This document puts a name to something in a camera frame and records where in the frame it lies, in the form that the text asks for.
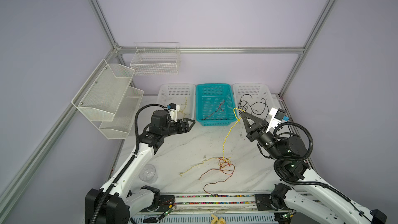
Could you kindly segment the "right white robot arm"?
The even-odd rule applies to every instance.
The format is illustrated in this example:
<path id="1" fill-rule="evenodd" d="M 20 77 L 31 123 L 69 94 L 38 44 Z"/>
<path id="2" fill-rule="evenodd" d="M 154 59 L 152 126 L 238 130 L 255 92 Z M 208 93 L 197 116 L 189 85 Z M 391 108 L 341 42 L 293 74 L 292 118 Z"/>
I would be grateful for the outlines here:
<path id="1" fill-rule="evenodd" d="M 281 182 L 269 196 L 271 207 L 297 211 L 320 224 L 384 224 L 387 216 L 370 210 L 335 189 L 306 162 L 314 147 L 310 132 L 302 125 L 284 121 L 285 111 L 272 108 L 271 119 L 261 119 L 244 110 L 240 115 L 246 137 L 265 149 Z"/>

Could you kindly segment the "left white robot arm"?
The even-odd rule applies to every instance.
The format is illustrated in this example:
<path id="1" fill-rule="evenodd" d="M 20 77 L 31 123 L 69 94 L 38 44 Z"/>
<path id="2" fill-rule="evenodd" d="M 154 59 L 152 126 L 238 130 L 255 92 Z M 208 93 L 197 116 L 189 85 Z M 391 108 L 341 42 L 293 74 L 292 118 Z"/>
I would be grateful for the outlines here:
<path id="1" fill-rule="evenodd" d="M 195 120 L 177 117 L 179 105 L 155 105 L 151 121 L 142 132 L 138 129 L 140 113 L 152 107 L 140 108 L 134 117 L 135 148 L 122 166 L 100 189 L 91 189 L 85 197 L 86 224 L 127 224 L 133 216 L 146 209 L 155 211 L 160 206 L 160 191 L 143 186 L 132 193 L 131 188 L 145 165 L 157 153 L 167 137 L 191 131 Z"/>

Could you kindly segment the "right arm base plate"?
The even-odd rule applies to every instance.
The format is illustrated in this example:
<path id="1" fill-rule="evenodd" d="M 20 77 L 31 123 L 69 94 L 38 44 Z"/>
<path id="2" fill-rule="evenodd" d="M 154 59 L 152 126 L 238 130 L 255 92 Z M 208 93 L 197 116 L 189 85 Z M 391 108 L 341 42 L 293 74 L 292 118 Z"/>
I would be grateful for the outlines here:
<path id="1" fill-rule="evenodd" d="M 282 194 L 255 194 L 255 202 L 259 211 L 293 211 L 285 204 L 286 196 Z"/>

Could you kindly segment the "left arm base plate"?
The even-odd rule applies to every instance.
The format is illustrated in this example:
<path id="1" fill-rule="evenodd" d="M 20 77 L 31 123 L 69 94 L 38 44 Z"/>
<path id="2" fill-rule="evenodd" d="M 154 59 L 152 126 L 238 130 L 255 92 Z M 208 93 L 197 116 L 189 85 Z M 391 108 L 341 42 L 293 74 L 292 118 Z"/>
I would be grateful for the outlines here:
<path id="1" fill-rule="evenodd" d="M 175 204 L 174 195 L 160 195 L 159 200 L 154 206 L 147 208 L 149 212 L 165 212 L 170 205 Z"/>

